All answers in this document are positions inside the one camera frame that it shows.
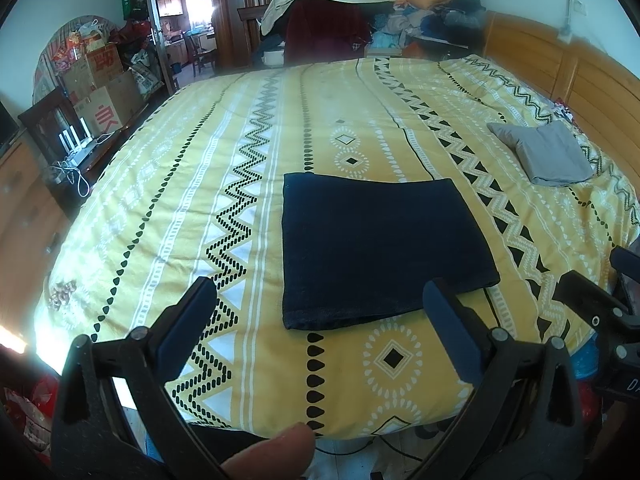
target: wooden bed frame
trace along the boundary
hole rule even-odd
[[[640,192],[640,80],[584,40],[558,40],[547,25],[490,13],[483,55],[542,95],[561,98],[578,126]]]

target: yellow bedspread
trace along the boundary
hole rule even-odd
[[[609,252],[638,236],[638,202],[578,130],[597,176],[556,189],[533,186],[485,127],[551,119],[513,75],[475,56],[354,60],[190,85],[136,132],[82,208],[37,309],[38,354],[61,370],[76,335],[121,338],[151,325],[197,276],[213,276],[215,315],[167,384],[185,418],[262,436],[302,420],[332,438],[447,418],[470,387],[423,312],[322,333],[283,327],[283,175],[452,178],[501,275],[462,303],[517,339],[561,335],[575,351],[590,330],[552,299],[555,284],[576,269],[610,286]],[[325,235],[351,228],[337,222]]]

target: maroon cloth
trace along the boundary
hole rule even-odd
[[[370,42],[369,24],[357,4],[295,0],[289,8],[284,63],[356,59]]]

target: black cable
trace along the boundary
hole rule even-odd
[[[422,462],[422,459],[421,459],[421,458],[418,458],[417,456],[410,455],[410,454],[408,454],[408,453],[405,453],[405,452],[400,451],[397,447],[392,446],[392,444],[391,444],[390,442],[386,441],[383,437],[380,437],[380,440],[381,440],[382,442],[384,442],[385,444],[387,444],[387,445],[388,445],[391,449],[393,449],[396,453],[399,453],[399,454],[401,454],[402,456],[405,456],[405,457],[407,457],[407,458],[413,458],[414,460],[417,460],[418,462]]]
[[[316,447],[316,450],[318,450],[320,453],[324,453],[325,455],[332,455],[332,456],[347,456],[347,455],[353,455],[356,453],[361,452],[363,449],[365,449],[366,447],[369,447],[371,444],[373,444],[373,439],[369,440],[364,446],[362,446],[360,449],[357,449],[356,451],[351,451],[350,453],[332,453],[331,451],[325,451],[324,449],[320,449],[319,447]]]

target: wooden cabinet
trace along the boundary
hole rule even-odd
[[[20,140],[0,159],[0,326],[33,342],[33,313],[69,221]]]
[[[182,0],[158,0],[160,16],[180,16],[184,14]]]
[[[189,62],[189,54],[184,40],[167,45],[166,54],[169,57],[169,65],[180,63],[180,66],[184,66]]]

